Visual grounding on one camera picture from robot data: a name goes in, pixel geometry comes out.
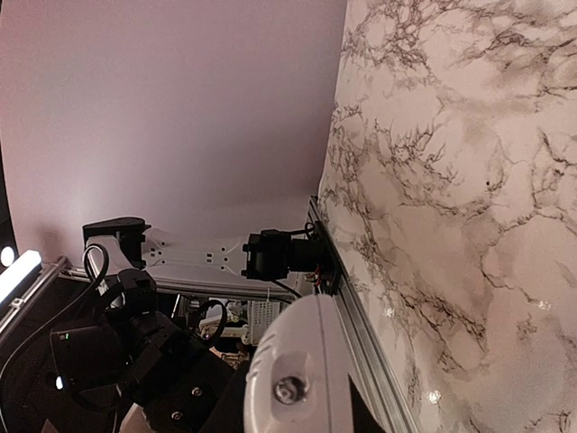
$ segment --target metal frame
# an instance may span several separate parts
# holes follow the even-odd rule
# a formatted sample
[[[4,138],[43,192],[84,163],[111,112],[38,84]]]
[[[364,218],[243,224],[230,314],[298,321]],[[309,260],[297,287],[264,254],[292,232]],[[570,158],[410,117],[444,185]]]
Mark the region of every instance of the metal frame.
[[[88,282],[88,277],[83,269],[72,267],[64,270],[62,277],[74,281]],[[278,288],[264,288],[257,286],[243,286],[224,283],[210,283],[198,281],[183,281],[164,277],[154,277],[158,291],[161,293],[188,294],[197,296],[214,296],[228,299],[266,300],[268,298],[281,298],[291,302],[294,297]]]
[[[316,197],[311,197],[309,201],[308,220],[312,223],[323,223]],[[360,381],[357,386],[373,416],[386,431],[417,433],[417,425],[362,306],[361,299],[351,283],[340,255],[334,245],[331,246],[335,252],[334,256],[338,257],[339,263],[335,265],[339,266],[342,275],[335,301],[351,348],[357,378]]]
[[[55,263],[42,267],[42,271],[32,286],[20,298],[10,303],[8,312],[0,318],[0,345],[12,334],[24,315],[32,308],[50,285],[58,278],[68,263],[66,257],[60,257]]]

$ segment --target white marble surface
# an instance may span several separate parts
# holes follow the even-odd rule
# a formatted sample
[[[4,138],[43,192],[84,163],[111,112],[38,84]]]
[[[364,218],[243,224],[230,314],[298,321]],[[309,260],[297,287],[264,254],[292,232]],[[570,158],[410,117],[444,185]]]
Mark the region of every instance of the white marble surface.
[[[320,201],[424,432],[577,431],[577,2],[349,0]]]

